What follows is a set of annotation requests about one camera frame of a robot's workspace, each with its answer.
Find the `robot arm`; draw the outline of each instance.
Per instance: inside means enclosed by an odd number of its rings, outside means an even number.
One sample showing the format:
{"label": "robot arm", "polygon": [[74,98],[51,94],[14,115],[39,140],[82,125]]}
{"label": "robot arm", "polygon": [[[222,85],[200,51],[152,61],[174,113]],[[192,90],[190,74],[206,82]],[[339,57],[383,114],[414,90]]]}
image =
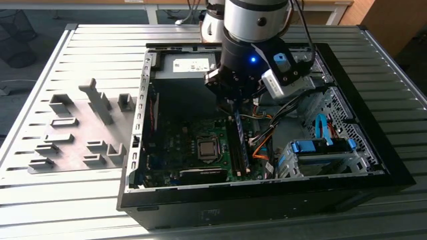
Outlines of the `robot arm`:
{"label": "robot arm", "polygon": [[226,0],[220,64],[204,77],[220,101],[239,105],[266,90],[279,99],[282,87],[310,73],[315,55],[296,62],[280,38],[294,3],[300,10],[296,0]]}

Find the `blue drive bracket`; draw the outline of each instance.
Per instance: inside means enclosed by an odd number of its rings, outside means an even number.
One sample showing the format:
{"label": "blue drive bracket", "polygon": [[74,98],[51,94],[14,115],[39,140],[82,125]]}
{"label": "blue drive bracket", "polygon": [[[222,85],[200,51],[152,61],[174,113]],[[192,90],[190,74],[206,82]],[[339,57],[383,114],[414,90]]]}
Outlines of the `blue drive bracket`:
{"label": "blue drive bracket", "polygon": [[304,140],[291,143],[294,153],[311,153],[316,151],[314,141]]}
{"label": "blue drive bracket", "polygon": [[318,117],[315,118],[315,137],[324,138],[326,139],[326,145],[334,145],[331,136],[330,136],[330,129],[328,129],[328,119],[327,116],[322,113],[318,114]]}

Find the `table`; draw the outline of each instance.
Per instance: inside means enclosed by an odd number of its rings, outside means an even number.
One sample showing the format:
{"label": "table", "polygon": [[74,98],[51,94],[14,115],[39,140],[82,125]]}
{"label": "table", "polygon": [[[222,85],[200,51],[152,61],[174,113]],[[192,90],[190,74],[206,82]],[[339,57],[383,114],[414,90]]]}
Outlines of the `table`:
{"label": "table", "polygon": [[[120,168],[31,175],[28,151],[54,116],[47,102],[52,94],[71,93],[76,78],[90,76],[107,96],[131,93],[136,97],[146,44],[199,42],[199,26],[70,25],[0,148],[0,236],[44,240],[426,239],[427,99],[369,31],[355,26],[311,26],[310,32],[315,42],[331,45],[415,186],[340,214],[148,232],[116,211]],[[284,37],[288,42],[304,42],[303,28],[292,26]]]}
{"label": "table", "polygon": [[[304,0],[304,11],[331,12],[327,25],[338,25],[354,0]],[[158,10],[188,10],[187,0],[0,0],[0,9],[146,10],[150,24],[159,24]],[[206,9],[202,3],[199,10]]]}

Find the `sticker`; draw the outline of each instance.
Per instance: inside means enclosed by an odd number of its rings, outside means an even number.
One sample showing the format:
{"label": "sticker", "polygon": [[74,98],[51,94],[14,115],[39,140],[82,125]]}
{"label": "sticker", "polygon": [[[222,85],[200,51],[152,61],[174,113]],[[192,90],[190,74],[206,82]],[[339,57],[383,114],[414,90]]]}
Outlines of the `sticker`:
{"label": "sticker", "polygon": [[270,164],[270,162],[266,163],[266,169],[268,170],[268,172],[272,174],[274,173],[274,166]]}
{"label": "sticker", "polygon": [[174,60],[174,73],[207,72],[208,70],[208,58],[186,58]]}

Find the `wooden desk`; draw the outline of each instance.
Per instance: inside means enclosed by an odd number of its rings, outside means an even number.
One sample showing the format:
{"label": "wooden desk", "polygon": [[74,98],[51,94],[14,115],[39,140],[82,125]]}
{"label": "wooden desk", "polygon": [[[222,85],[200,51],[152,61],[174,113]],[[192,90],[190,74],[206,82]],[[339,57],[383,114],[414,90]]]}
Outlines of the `wooden desk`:
{"label": "wooden desk", "polygon": [[[338,25],[354,0],[304,0],[306,12],[331,12],[327,25]],[[150,24],[159,24],[158,10],[187,10],[187,0],[0,0],[0,9],[146,10]]]}
{"label": "wooden desk", "polygon": [[427,0],[355,0],[340,25],[365,25],[397,56],[427,24]]}

